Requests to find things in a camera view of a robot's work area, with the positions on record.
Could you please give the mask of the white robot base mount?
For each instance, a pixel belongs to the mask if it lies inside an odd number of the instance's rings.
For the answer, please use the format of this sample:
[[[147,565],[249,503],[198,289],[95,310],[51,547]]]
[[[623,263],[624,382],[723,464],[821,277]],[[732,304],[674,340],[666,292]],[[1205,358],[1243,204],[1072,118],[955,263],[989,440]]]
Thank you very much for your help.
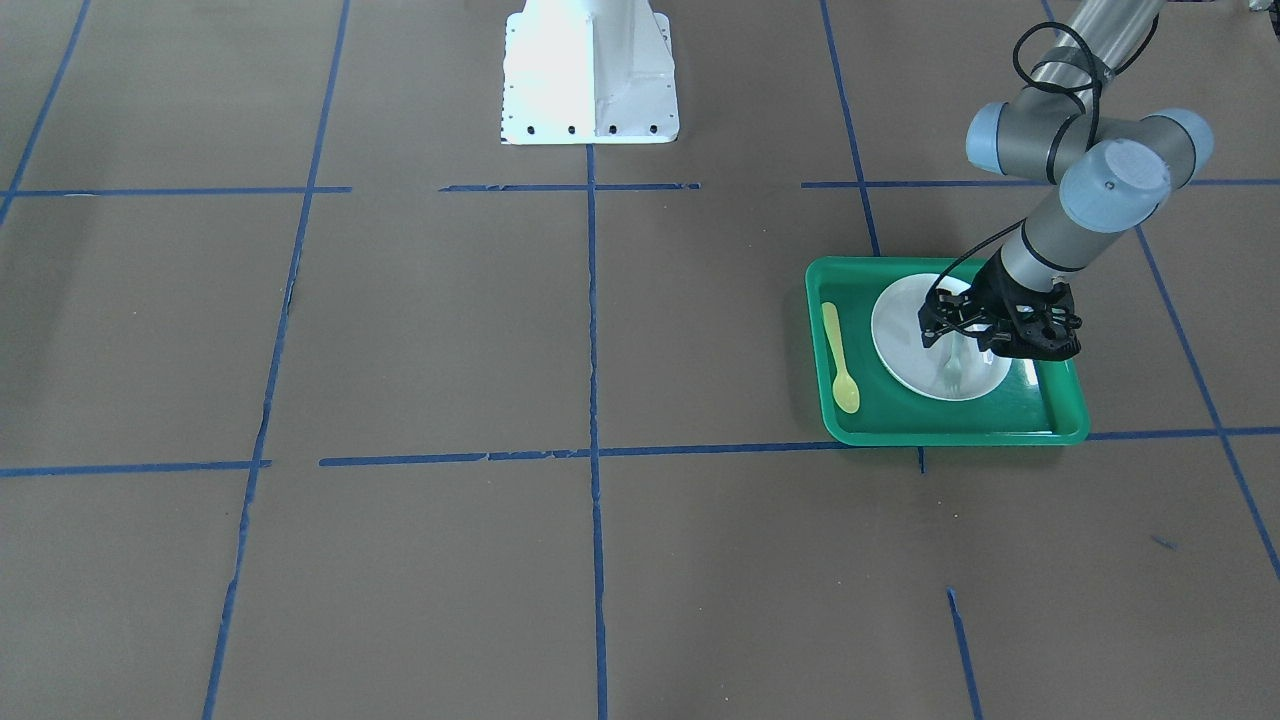
[[[649,1],[527,1],[504,40],[503,143],[678,138],[671,23]]]

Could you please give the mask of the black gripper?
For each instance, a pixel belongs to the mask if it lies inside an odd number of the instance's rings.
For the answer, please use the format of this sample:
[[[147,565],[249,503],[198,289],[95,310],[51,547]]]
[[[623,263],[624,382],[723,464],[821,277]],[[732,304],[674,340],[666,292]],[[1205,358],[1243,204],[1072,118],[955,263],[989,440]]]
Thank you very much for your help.
[[[1001,290],[1020,286],[1048,292],[1057,283],[1068,283],[1071,274],[1069,266],[1052,263],[1036,250],[1027,250],[1024,259],[1014,260],[1006,260],[1004,252],[997,252],[978,270],[968,290],[959,293],[943,290],[941,282],[961,263],[961,258],[956,259],[925,292],[925,305],[918,311],[923,348],[932,348],[942,337],[959,332],[974,338],[980,352],[998,354],[1004,346],[1004,332],[992,322],[993,305]]]

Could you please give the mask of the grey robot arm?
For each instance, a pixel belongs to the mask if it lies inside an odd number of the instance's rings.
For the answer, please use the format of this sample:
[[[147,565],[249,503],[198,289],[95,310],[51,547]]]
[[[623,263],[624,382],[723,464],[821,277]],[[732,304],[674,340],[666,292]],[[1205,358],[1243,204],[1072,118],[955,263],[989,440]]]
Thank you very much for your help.
[[[995,233],[968,290],[933,283],[916,314],[920,341],[947,334],[1001,357],[1065,361],[1080,351],[1071,281],[1204,168],[1215,149],[1201,115],[1180,108],[1107,118],[1105,90],[1147,49],[1161,1],[1085,1],[1033,67],[1012,50],[1021,90],[972,119],[966,156],[983,170],[1046,181],[1051,193]]]

